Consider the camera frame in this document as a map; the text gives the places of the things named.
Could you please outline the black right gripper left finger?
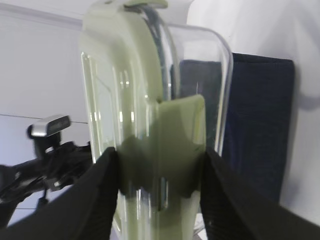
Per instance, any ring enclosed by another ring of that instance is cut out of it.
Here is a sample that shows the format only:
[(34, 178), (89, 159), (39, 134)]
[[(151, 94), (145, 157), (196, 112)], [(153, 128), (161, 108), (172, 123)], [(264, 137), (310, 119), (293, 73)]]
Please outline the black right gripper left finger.
[(2, 240), (108, 240), (117, 207), (119, 160), (108, 147), (79, 181), (47, 206), (0, 231)]

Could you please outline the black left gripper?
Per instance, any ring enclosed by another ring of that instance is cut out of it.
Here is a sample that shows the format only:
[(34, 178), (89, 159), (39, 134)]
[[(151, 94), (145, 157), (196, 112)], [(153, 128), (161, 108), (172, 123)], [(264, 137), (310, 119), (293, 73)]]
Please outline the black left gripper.
[(91, 144), (76, 145), (73, 141), (49, 144), (35, 140), (38, 158), (16, 165), (0, 166), (0, 205), (19, 204), (32, 194), (43, 192), (37, 209), (49, 203), (48, 192), (60, 191), (75, 184), (93, 165)]

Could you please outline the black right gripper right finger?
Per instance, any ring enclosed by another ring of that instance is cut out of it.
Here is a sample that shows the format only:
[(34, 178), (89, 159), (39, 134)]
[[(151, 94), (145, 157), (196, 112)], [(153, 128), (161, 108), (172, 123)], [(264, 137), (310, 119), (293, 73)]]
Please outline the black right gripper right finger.
[(255, 191), (213, 149), (203, 158), (200, 207), (209, 240), (318, 240), (320, 227)]

